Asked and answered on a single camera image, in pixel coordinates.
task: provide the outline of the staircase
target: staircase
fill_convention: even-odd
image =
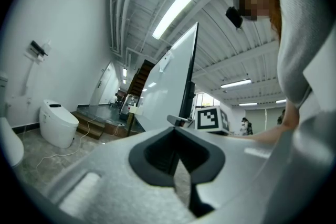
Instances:
[[[154,66],[155,64],[147,60],[143,62],[141,68],[139,68],[137,73],[134,75],[131,85],[128,88],[127,94],[133,94],[140,97],[149,73]]]
[[[82,115],[79,112],[72,112],[72,115],[74,115],[77,120],[79,121],[78,127],[77,127],[77,132],[82,133],[82,134],[86,134],[89,131],[88,128],[88,121],[89,122],[89,126],[90,126],[90,132],[88,133],[87,136],[94,138],[94,139],[99,139],[101,137],[101,135],[104,132],[104,128],[105,128],[105,124],[98,122],[98,121],[92,121],[92,119]]]

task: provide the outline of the white toilet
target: white toilet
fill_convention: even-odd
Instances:
[[[74,115],[59,103],[44,100],[39,117],[41,135],[45,140],[61,148],[71,145],[79,124]]]
[[[11,167],[23,159],[24,148],[20,138],[13,132],[5,118],[5,92],[8,82],[6,73],[0,71],[0,138],[4,155]]]

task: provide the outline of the ceiling light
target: ceiling light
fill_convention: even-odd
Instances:
[[[240,106],[249,106],[249,105],[257,105],[258,103],[246,103],[246,104],[239,104]]]
[[[224,88],[230,88],[230,87],[249,84],[249,83],[252,83],[252,81],[250,79],[246,79],[246,80],[242,80],[242,81],[238,81],[234,83],[225,84],[225,85],[222,85],[221,87],[224,89]]]
[[[281,104],[281,103],[285,103],[287,100],[286,99],[283,99],[283,100],[278,100],[276,101],[277,104]]]
[[[157,28],[153,33],[153,38],[160,39],[162,34],[168,28],[168,26],[177,17],[177,15],[185,8],[185,6],[188,5],[190,1],[191,0],[175,0],[175,2],[171,5],[171,7],[168,9],[166,14],[159,22]]]

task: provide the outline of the person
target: person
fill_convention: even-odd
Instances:
[[[240,129],[241,135],[253,134],[252,123],[250,123],[247,118],[243,118],[241,122],[243,123],[242,124],[243,127]]]
[[[282,124],[282,121],[284,120],[284,116],[285,116],[285,111],[286,109],[284,109],[282,111],[282,114],[280,115],[280,117],[278,118],[278,125]]]
[[[321,111],[303,70],[326,40],[334,16],[326,0],[234,0],[234,7],[246,20],[268,17],[280,41],[277,74],[287,99],[282,123],[259,134],[240,136],[275,143],[284,131],[296,129]]]
[[[114,106],[118,100],[118,94],[116,93],[114,96],[112,96],[110,100],[110,106]]]

